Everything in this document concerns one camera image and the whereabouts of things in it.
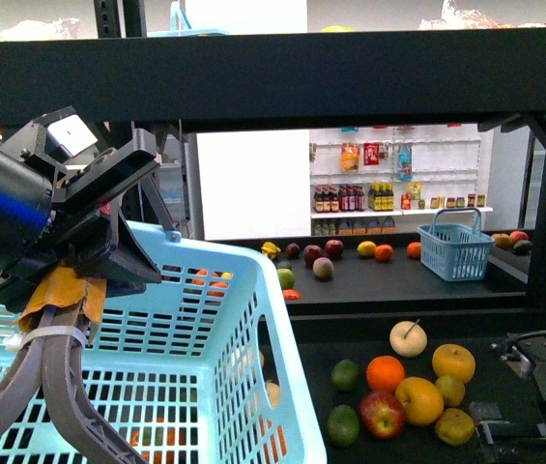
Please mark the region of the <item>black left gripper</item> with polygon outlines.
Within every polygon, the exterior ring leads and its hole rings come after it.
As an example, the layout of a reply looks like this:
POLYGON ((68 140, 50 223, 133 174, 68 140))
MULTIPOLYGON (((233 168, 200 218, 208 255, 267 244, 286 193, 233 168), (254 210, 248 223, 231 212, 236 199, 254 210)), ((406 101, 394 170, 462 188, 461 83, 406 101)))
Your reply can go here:
POLYGON ((120 209, 121 195, 142 183, 161 224, 170 224, 149 179, 158 167, 156 136, 135 128, 124 146, 70 172, 47 127, 73 114, 71 108, 45 114, 0 146, 0 304, 6 307, 21 307, 60 264, 79 277, 107 280, 111 296, 161 281, 120 209))

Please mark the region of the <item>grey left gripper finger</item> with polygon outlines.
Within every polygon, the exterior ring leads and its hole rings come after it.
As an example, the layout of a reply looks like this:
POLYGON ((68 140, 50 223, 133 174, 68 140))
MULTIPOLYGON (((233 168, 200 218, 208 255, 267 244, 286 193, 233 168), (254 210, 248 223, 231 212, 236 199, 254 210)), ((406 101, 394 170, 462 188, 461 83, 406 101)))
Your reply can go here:
POLYGON ((44 308, 41 327, 59 330, 44 338, 42 387, 49 416, 89 463, 143 463, 145 459, 92 405, 82 377, 88 321, 80 305, 44 308))

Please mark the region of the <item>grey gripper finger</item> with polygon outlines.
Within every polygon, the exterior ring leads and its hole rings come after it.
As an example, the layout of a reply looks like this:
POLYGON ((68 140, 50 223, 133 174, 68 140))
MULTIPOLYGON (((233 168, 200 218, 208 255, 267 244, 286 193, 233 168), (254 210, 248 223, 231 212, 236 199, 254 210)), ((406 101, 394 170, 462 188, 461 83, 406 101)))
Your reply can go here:
POLYGON ((16 354, 0 382, 0 438, 24 411, 41 385, 44 339, 34 338, 16 354))

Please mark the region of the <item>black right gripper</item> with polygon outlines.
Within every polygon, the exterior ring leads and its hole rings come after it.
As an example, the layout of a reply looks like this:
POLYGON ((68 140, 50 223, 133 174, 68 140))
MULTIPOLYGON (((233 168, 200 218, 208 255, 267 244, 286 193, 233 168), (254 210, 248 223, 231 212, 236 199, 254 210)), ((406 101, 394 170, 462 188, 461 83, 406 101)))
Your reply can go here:
POLYGON ((490 351, 534 387, 534 417, 509 420, 498 403, 473 401, 478 450, 485 463, 546 463, 546 330, 510 333, 490 351))

